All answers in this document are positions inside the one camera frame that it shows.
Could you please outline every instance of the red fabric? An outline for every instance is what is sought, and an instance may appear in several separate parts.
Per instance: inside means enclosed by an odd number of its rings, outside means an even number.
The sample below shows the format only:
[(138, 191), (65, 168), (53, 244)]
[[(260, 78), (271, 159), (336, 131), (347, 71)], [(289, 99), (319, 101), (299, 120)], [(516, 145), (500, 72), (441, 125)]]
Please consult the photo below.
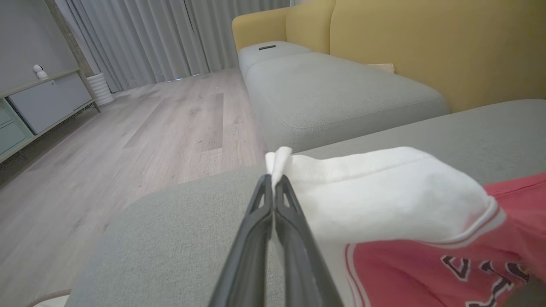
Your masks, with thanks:
[(507, 218), (466, 247), (408, 240), (356, 245), (351, 277), (363, 286), (362, 306), (367, 297), (372, 307), (493, 307), (526, 283), (525, 271), (546, 280), (546, 173), (485, 190)]

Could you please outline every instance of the yellow sofa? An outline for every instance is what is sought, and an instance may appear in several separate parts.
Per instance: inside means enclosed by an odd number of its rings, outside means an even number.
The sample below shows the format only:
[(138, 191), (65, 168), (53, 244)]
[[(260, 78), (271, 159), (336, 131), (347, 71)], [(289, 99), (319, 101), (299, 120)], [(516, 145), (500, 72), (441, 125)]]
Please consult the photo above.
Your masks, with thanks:
[(451, 111), (546, 97), (544, 0), (315, 0), (233, 20), (237, 50), (280, 40), (438, 90)]

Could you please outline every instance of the black lettering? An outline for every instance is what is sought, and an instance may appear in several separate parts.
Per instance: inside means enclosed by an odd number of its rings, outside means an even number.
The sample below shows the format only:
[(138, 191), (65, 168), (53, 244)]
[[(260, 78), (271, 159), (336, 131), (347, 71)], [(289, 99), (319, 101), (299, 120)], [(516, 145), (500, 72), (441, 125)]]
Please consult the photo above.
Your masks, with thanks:
[(509, 271), (512, 275), (522, 279), (525, 283), (529, 282), (529, 274), (521, 269), (517, 263), (506, 263), (506, 270)]
[(462, 258), (460, 260), (460, 265), (458, 268), (453, 265), (453, 260), (455, 257), (452, 256), (443, 256), (442, 262), (443, 264), (450, 269), (453, 274), (460, 280), (460, 281), (468, 281), (468, 275), (470, 274), (470, 259)]
[(504, 293), (505, 291), (510, 291), (512, 287), (514, 286), (514, 283), (500, 275), (495, 271), (493, 268), (493, 264), (491, 261), (485, 261), (482, 262), (479, 266), (479, 268), (486, 272), (487, 274), (495, 273), (500, 278), (493, 284), (493, 287), (491, 287), (491, 297), (487, 302), (466, 302), (467, 307), (495, 307), (497, 305), (497, 298)]

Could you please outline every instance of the sofa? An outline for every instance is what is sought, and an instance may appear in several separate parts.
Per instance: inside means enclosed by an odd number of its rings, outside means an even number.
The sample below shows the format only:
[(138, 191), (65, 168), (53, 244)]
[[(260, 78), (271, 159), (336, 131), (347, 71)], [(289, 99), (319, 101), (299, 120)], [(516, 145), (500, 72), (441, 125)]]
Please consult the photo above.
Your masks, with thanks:
[[(397, 146), (429, 152), (487, 185), (546, 172), (546, 100), (487, 105), (302, 152), (314, 158)], [(113, 221), (66, 307), (205, 306), (263, 164), (143, 197)], [(268, 252), (267, 304), (284, 306), (282, 270)], [(533, 281), (507, 307), (546, 304)]]
[[(315, 0), (239, 16), (232, 28), (268, 149), (297, 152), (445, 115), (447, 105), (546, 97), (540, 8)], [(364, 65), (381, 63), (398, 75)]]

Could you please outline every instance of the gray sofa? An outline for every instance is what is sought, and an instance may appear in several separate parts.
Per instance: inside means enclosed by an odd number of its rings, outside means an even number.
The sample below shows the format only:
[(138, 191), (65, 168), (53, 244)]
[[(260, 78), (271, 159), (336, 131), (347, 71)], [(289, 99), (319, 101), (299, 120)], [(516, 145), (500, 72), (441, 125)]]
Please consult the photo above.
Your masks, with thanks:
[[(412, 146), (483, 185), (546, 172), (546, 101), (505, 102), (436, 117), (303, 152), (330, 158)], [(205, 306), (263, 165), (148, 195), (104, 233), (67, 307)], [(284, 281), (271, 257), (268, 306), (284, 305)], [(507, 306), (546, 305), (534, 281)]]
[(449, 113), (428, 86), (296, 44), (245, 47), (239, 64), (269, 150), (308, 150)]

